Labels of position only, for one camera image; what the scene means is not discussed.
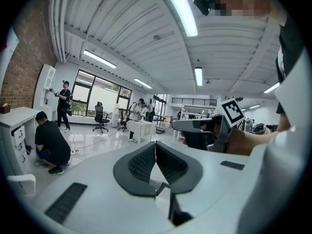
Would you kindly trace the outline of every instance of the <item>white floor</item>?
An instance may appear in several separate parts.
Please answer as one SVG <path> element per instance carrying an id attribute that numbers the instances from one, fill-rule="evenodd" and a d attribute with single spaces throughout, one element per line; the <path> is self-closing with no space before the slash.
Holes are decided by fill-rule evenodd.
<path id="1" fill-rule="evenodd" d="M 80 125 L 72 125 L 70 133 L 64 133 L 65 127 L 61 126 L 61 131 L 65 139 L 67 140 L 71 149 L 78 150 L 77 153 L 71 156 L 69 166 L 64 166 L 63 170 L 66 172 L 74 166 L 78 165 L 80 162 L 83 162 L 89 157 L 104 154 L 107 152 L 112 152 L 116 149 L 123 148 L 129 145 L 136 145 L 137 142 L 128 142 L 128 130 L 124 133 L 122 130 L 118 131 L 118 128 L 109 128 L 109 132 L 103 131 L 103 134 L 100 130 L 92 131 L 93 126 L 80 126 Z M 156 134 L 152 141 L 160 140 L 164 143 L 171 143 L 173 130 L 170 129 L 169 124 L 163 125 L 166 133 Z M 147 143 L 149 141 L 149 136 L 146 139 L 142 139 L 141 143 Z M 37 160 L 37 156 L 35 152 L 32 152 L 29 156 L 29 161 L 31 165 L 32 174 L 36 177 L 36 194 L 40 193 L 43 189 L 45 189 L 52 181 L 57 179 L 62 175 L 50 175 L 48 173 L 49 168 L 45 168 L 43 166 L 35 167 L 34 162 Z M 160 172 L 157 166 L 154 167 L 151 179 L 155 179 L 158 181 L 166 181 Z"/>

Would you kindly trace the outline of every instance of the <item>brick wall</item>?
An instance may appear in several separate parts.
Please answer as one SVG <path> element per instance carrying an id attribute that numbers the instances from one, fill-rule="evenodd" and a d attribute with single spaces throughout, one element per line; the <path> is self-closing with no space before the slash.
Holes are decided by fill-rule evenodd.
<path id="1" fill-rule="evenodd" d="M 37 80 L 43 65 L 55 66 L 49 29 L 49 0 L 30 0 L 13 24 L 19 39 L 7 67 L 0 104 L 14 107 L 33 106 Z"/>

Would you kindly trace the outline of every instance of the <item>ceiling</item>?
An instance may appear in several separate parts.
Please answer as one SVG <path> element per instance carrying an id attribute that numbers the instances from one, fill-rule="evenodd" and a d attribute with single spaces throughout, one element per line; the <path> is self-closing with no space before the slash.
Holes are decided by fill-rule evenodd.
<path id="1" fill-rule="evenodd" d="M 170 0 L 50 0 L 50 29 L 60 61 L 72 61 L 150 94 L 262 98 L 277 82 L 279 27 L 269 18 L 205 17 L 191 5 L 198 36 L 188 38 Z M 83 54 L 89 50 L 112 69 Z M 203 68 L 196 86 L 194 67 Z"/>

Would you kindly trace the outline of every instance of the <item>drawer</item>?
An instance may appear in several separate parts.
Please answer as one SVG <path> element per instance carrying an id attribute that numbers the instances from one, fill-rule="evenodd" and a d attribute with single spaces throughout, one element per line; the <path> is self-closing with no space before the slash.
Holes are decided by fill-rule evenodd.
<path id="1" fill-rule="evenodd" d="M 13 144 L 18 147 L 22 140 L 25 139 L 25 127 L 22 126 L 12 133 Z"/>
<path id="2" fill-rule="evenodd" d="M 29 160 L 27 152 L 24 151 L 21 156 L 18 159 L 19 167 L 22 171 L 22 174 L 28 174 L 29 173 Z"/>
<path id="3" fill-rule="evenodd" d="M 25 149 L 25 142 L 22 141 L 17 147 L 14 146 L 14 152 L 17 158 L 21 156 L 21 154 L 26 150 Z"/>

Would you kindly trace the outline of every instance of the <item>shoe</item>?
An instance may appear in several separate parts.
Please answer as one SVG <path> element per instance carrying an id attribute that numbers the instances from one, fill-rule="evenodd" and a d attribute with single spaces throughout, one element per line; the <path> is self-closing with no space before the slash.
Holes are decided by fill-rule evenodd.
<path id="1" fill-rule="evenodd" d="M 49 170 L 49 174 L 51 175 L 62 175 L 64 173 L 63 169 L 60 166 L 56 166 Z"/>

